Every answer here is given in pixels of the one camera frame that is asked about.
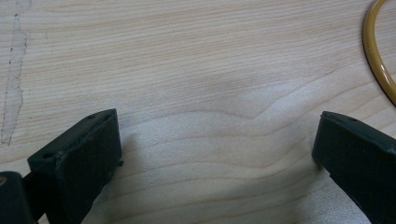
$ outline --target black plastic part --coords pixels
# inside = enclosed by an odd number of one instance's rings
[[[0,173],[0,223],[33,224],[21,175]]]
[[[347,116],[323,112],[312,152],[372,223],[396,223],[396,140]]]
[[[24,179],[32,208],[38,204],[35,218],[45,212],[50,223],[80,223],[120,157],[115,109],[88,116],[37,151]]]

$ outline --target wooden table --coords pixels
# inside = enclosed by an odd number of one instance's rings
[[[4,0],[0,170],[117,108],[125,163],[84,223],[368,223],[310,152],[323,110],[396,137],[372,2]],[[376,26],[392,74],[395,10]]]

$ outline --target scratch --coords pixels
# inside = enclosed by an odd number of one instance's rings
[[[21,71],[23,57],[26,53],[28,35],[21,30],[20,14],[28,10],[31,0],[17,0],[17,14],[15,14],[12,34],[12,44],[9,56],[8,80],[4,119],[1,132],[1,143],[9,145],[12,134],[17,127],[18,116],[23,104],[21,89]]]

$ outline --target orange wire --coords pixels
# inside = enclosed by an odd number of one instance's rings
[[[376,80],[387,94],[388,98],[396,105],[396,84],[389,74],[387,67],[382,62],[375,41],[375,19],[379,9],[386,0],[377,0],[367,11],[363,26],[363,45],[367,61],[375,75]]]

